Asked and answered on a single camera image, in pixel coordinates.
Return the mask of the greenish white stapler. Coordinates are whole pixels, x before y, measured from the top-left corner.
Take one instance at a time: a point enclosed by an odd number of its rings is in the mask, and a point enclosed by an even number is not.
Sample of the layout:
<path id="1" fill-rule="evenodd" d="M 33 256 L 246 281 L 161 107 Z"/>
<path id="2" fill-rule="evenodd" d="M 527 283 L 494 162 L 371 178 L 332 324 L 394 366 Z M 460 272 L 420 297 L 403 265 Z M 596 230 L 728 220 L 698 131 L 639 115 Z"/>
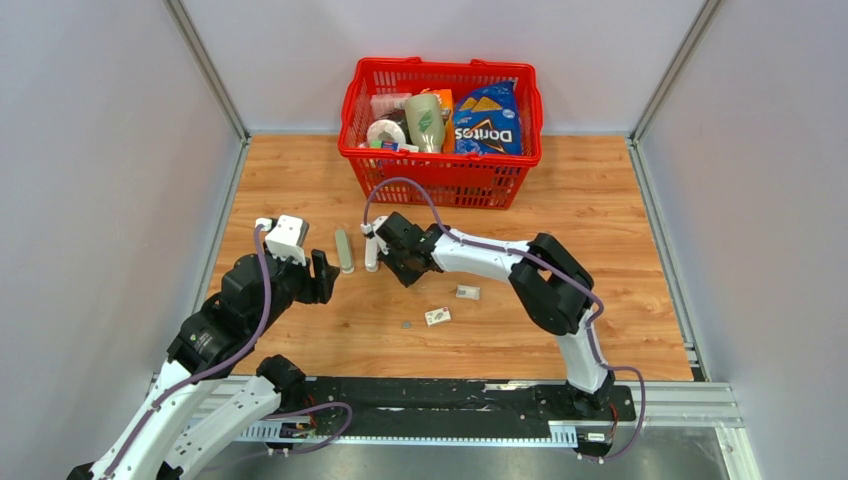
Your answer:
<path id="1" fill-rule="evenodd" d="M 353 258 L 353 250 L 349 236 L 344 229 L 337 229 L 334 232 L 334 240 L 336 251 L 339 260 L 339 268 L 344 274 L 351 274 L 355 270 L 355 262 Z"/>

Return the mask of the white paper tag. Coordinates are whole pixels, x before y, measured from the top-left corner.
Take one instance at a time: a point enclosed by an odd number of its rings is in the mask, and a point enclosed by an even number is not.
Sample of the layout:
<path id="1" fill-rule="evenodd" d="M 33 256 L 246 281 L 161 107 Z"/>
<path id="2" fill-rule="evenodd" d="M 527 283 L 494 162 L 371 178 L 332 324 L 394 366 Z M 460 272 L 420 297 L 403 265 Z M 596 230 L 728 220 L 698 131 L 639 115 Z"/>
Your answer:
<path id="1" fill-rule="evenodd" d="M 478 301 L 481 297 L 481 288 L 478 286 L 458 285 L 456 289 L 456 297 L 460 299 Z"/>

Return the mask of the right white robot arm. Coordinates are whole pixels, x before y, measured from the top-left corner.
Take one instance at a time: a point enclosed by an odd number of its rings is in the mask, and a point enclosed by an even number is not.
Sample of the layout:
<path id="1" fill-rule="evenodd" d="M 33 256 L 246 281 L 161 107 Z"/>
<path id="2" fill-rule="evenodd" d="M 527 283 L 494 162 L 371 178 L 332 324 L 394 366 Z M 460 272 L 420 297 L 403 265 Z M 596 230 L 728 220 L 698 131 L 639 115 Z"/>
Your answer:
<path id="1" fill-rule="evenodd" d="M 404 286 L 427 272 L 467 273 L 510 285 L 530 320 L 555 337 L 573 410 L 592 419 L 609 407 L 615 375 L 604 366 L 589 330 L 600 305 L 594 280 L 554 236 L 497 241 L 439 222 L 422 229 L 398 212 L 360 229 L 376 259 Z"/>

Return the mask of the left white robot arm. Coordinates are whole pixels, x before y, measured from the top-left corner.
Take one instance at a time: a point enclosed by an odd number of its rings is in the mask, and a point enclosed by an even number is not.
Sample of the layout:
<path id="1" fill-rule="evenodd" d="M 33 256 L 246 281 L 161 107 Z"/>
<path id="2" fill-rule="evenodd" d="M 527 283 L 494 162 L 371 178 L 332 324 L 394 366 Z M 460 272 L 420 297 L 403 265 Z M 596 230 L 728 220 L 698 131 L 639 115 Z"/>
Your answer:
<path id="1" fill-rule="evenodd" d="M 74 467 L 72 479 L 194 479 L 248 426 L 276 411 L 290 415 L 306 399 L 305 375 L 281 355 L 266 358 L 248 382 L 195 425 L 190 418 L 252 352 L 293 303 L 326 304 L 340 274 L 321 250 L 305 264 L 269 251 L 239 258 L 219 292 L 181 325 L 142 406 L 97 461 Z"/>

